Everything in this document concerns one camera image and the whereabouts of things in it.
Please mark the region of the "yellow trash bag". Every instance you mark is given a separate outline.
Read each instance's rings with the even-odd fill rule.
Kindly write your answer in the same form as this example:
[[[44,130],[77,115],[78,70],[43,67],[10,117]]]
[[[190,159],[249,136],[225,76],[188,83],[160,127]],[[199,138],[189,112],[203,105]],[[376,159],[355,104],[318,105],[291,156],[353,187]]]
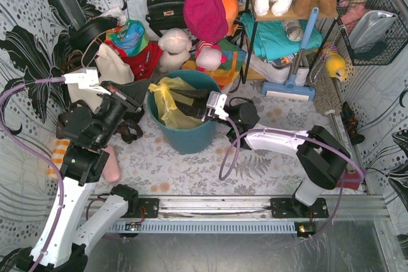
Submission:
[[[193,129],[202,125],[203,122],[200,119],[185,115],[176,105],[176,102],[181,102],[192,106],[194,99],[173,93],[171,89],[194,90],[194,87],[180,77],[163,77],[158,84],[149,85],[148,90],[154,95],[160,123],[170,129]]]

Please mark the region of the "teal trash bin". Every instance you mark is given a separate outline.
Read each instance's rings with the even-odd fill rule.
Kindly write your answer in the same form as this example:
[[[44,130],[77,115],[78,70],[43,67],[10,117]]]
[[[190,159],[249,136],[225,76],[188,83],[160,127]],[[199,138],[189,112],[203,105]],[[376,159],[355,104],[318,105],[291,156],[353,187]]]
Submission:
[[[178,70],[168,73],[165,77],[181,77],[183,81],[195,89],[221,91],[218,84],[216,84],[210,76],[197,70]],[[215,137],[217,124],[213,121],[207,121],[193,129],[170,129],[166,127],[159,120],[154,95],[150,92],[147,94],[147,110],[159,126],[170,146],[180,154],[195,154],[201,152],[212,143]]]

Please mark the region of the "blue floor mop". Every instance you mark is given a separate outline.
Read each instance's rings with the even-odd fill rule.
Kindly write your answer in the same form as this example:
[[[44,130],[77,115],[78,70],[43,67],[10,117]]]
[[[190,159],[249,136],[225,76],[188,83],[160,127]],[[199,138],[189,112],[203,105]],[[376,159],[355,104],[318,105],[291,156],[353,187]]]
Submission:
[[[299,52],[295,58],[295,61],[293,62],[293,65],[291,66],[291,70],[287,80],[283,84],[263,82],[263,86],[261,88],[261,93],[263,95],[276,98],[295,99],[299,101],[311,101],[314,99],[315,89],[308,86],[297,86],[295,80],[298,68],[300,67],[301,59],[303,57],[303,53],[310,40],[310,36],[316,23],[318,14],[319,8],[314,7],[311,10],[310,17],[307,21],[307,26],[303,33]]]

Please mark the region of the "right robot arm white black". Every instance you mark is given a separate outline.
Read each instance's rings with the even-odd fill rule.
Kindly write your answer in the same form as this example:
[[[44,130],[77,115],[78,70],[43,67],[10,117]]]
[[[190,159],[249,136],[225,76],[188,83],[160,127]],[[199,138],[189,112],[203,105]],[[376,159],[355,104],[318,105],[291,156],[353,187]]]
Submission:
[[[309,131],[272,129],[259,123],[258,111],[250,99],[232,104],[225,94],[216,91],[170,92],[184,115],[230,125],[227,137],[237,150],[268,150],[297,157],[306,178],[291,197],[291,211],[300,217],[312,213],[318,197],[333,190],[346,170],[350,155],[324,127],[315,125]]]

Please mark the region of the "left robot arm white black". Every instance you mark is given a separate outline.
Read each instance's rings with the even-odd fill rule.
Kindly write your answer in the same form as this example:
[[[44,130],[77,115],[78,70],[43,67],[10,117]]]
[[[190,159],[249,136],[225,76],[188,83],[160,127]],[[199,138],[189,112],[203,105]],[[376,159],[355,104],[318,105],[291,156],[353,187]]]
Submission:
[[[122,119],[143,107],[148,86],[146,79],[123,85],[104,81],[96,112],[81,104],[62,116],[61,135],[70,141],[57,171],[62,184],[37,244],[19,252],[18,269],[83,271],[89,254],[109,227],[121,216],[137,211],[138,191],[120,184],[88,221],[78,224],[108,161],[109,153],[104,149]]]

